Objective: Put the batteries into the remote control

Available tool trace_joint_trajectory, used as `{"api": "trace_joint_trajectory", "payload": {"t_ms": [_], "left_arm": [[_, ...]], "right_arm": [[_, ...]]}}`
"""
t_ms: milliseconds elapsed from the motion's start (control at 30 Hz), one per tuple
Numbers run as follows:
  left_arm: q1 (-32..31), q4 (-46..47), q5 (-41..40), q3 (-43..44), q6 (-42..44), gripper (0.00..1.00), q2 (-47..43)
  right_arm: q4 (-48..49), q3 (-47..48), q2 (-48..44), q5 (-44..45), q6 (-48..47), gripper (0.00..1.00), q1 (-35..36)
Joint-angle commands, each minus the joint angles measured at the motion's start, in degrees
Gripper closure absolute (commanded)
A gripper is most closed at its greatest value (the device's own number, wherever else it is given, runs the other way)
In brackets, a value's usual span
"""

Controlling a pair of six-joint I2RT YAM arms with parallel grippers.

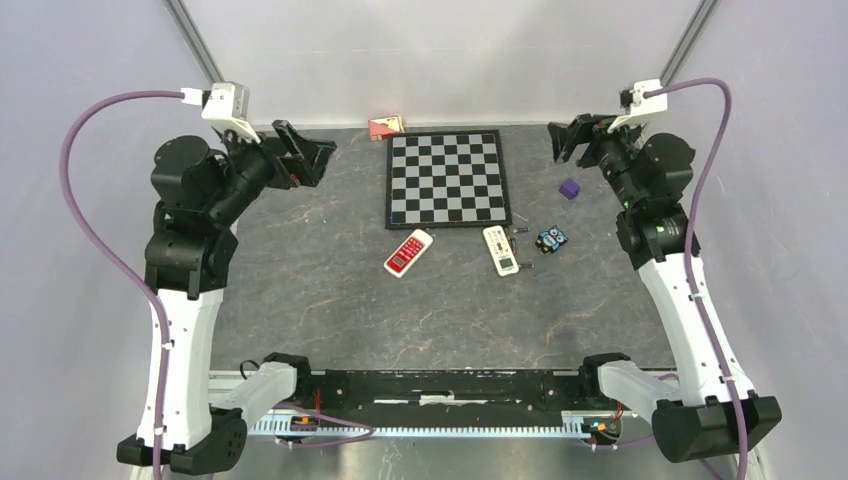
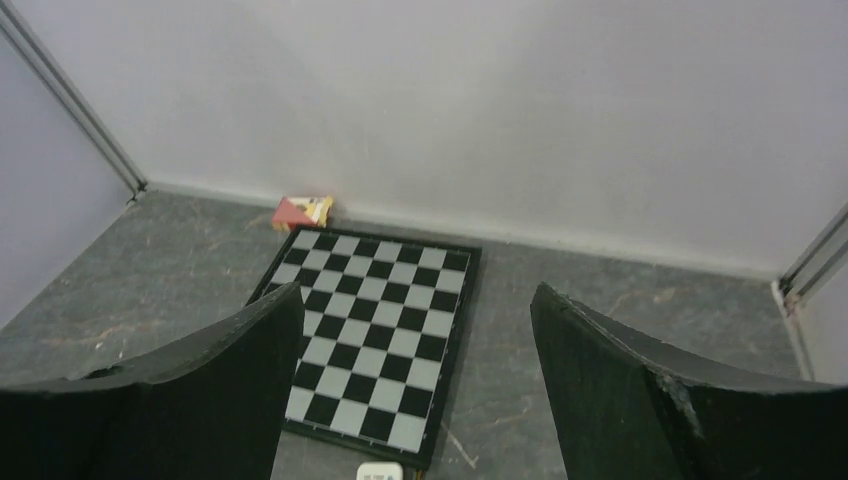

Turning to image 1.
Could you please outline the beige remote control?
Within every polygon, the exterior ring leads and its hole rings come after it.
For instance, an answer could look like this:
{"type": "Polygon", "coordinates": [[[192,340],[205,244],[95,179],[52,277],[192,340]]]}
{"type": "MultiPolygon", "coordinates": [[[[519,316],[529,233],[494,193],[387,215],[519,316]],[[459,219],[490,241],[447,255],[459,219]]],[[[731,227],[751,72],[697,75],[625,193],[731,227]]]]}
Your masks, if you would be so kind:
{"type": "Polygon", "coordinates": [[[516,274],[520,267],[507,234],[501,226],[492,226],[483,230],[484,241],[499,276],[516,274]]]}

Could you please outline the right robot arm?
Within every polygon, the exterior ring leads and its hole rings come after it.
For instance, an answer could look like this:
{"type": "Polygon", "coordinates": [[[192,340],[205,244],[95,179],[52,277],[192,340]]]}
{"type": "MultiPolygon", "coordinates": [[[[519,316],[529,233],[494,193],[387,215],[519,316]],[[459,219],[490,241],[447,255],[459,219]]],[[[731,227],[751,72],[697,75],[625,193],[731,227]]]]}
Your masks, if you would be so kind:
{"type": "Polygon", "coordinates": [[[671,133],[641,140],[638,129],[614,128],[606,115],[583,114],[547,129],[554,160],[566,162],[581,149],[577,165],[598,168],[621,204],[617,238],[658,310],[678,376],[670,384],[624,354],[591,355],[580,367],[580,400],[591,408],[612,400],[630,408],[673,463],[749,452],[782,411],[741,368],[710,299],[681,203],[694,149],[671,133]]]}

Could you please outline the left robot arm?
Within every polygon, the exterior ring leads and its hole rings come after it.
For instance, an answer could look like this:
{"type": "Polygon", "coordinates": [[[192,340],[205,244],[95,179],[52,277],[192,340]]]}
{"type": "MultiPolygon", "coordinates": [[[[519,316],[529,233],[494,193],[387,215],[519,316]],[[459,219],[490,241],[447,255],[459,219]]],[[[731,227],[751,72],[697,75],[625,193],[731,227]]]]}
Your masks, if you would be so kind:
{"type": "Polygon", "coordinates": [[[155,153],[158,194],[143,281],[151,295],[153,349],[145,410],[137,431],[118,444],[121,463],[191,476],[232,469],[247,432],[283,400],[314,394],[307,358],[272,353],[258,371],[219,400],[209,396],[214,325],[238,241],[234,225],[267,189],[314,187],[337,145],[309,139],[278,120],[251,139],[228,130],[221,149],[183,135],[155,153]]]}

